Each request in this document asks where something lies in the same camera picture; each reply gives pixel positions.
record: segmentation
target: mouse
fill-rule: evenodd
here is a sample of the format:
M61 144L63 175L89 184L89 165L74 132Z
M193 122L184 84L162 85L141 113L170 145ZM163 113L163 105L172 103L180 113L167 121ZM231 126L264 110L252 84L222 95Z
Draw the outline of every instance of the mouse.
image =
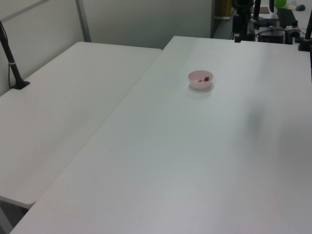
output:
M296 7L296 11L304 11L306 9L305 5L299 5Z

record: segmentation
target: wall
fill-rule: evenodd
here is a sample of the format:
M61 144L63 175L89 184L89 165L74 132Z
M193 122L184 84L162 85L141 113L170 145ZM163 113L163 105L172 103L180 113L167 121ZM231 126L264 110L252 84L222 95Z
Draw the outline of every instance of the wall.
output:
M214 0L80 0L92 42L163 49L174 35L209 38Z
M83 41L74 0L49 0L2 23L22 78L30 76L76 42ZM9 90L7 66L1 47L0 95Z

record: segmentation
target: tabletop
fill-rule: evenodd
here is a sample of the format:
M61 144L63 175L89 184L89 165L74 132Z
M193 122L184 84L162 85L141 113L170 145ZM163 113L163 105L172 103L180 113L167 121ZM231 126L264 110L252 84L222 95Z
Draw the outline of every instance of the tabletop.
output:
M30 208L161 50L79 42L0 97L0 199Z
M309 53L174 37L12 234L306 234L311 142Z

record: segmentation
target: green object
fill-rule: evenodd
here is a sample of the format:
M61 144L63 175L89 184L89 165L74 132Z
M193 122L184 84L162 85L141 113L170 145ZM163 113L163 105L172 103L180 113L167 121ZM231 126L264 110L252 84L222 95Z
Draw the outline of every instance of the green object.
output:
M275 7L284 7L286 6L287 0L275 0L274 6Z

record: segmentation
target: small pink bowl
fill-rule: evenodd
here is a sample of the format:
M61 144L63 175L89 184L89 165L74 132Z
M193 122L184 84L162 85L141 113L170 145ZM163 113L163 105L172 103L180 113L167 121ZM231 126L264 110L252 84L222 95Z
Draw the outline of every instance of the small pink bowl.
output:
M209 77L209 81L205 82L198 82L201 79L204 79L205 77ZM211 72L208 71L193 71L189 73L189 81L190 86L194 89L207 89L212 84L214 75Z

